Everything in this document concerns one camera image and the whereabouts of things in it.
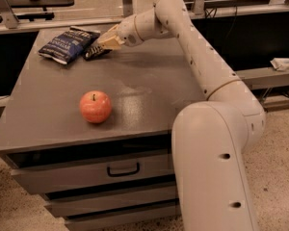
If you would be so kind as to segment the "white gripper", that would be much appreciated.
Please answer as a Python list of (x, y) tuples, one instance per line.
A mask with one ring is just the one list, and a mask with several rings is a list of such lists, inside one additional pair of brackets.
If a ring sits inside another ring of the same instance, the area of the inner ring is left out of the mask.
[(124, 18), (119, 25), (113, 26), (97, 39), (98, 45), (106, 50), (119, 50), (123, 44), (127, 46), (141, 44), (135, 19), (134, 14)]

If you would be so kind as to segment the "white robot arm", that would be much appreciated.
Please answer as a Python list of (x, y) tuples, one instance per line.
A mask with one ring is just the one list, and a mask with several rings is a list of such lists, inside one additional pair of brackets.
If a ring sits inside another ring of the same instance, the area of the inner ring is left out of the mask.
[(104, 49), (175, 37), (204, 95), (172, 126), (173, 167), (185, 231), (259, 231), (242, 159), (266, 115), (240, 77), (193, 25), (183, 0), (157, 0), (99, 39)]

